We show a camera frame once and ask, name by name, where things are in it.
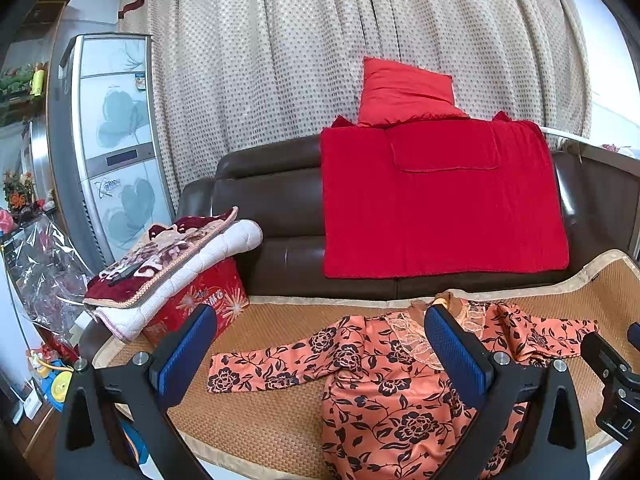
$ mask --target maroon floral blanket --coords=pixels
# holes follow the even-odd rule
[[[234,207],[220,216],[185,216],[171,226],[152,225],[122,259],[87,285],[84,303],[129,308],[188,261],[238,215]]]

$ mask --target shirt sleeve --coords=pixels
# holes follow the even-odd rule
[[[364,317],[345,316],[296,343],[214,354],[207,390],[212,394],[279,390],[339,369],[361,372],[364,328]]]
[[[525,364],[536,364],[540,357],[578,357],[584,336],[598,331],[597,321],[530,316],[519,307],[504,303],[497,303],[496,307],[500,328],[494,346],[497,342],[508,348],[516,361]]]

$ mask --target refrigerator door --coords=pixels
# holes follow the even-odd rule
[[[114,260],[124,256],[151,224],[172,223],[156,159],[91,178],[88,183],[95,204],[91,209],[97,216],[91,221],[101,227],[96,229],[101,231],[98,243],[108,245],[103,253],[111,251]]]
[[[145,71],[145,38],[84,38],[80,77]]]
[[[82,78],[79,95],[85,159],[152,142],[146,90],[135,74]]]

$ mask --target red gift box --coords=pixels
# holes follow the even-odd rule
[[[216,311],[216,337],[220,336],[249,304],[233,258],[227,258],[209,267],[169,298],[143,328],[143,334],[153,346],[156,346],[165,334],[178,330],[201,303],[207,303]]]

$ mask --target sticker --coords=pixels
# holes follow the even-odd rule
[[[104,196],[113,197],[111,191],[120,185],[120,179],[107,180],[106,177],[103,177],[100,182],[94,182],[94,184],[98,188],[98,199],[102,200]]]
[[[134,74],[136,78],[136,88],[138,90],[146,90],[146,77],[144,72],[136,72]]]
[[[209,291],[211,295],[209,296],[207,303],[209,303],[215,310],[222,306],[222,299],[225,297],[225,291],[218,286],[210,288]]]

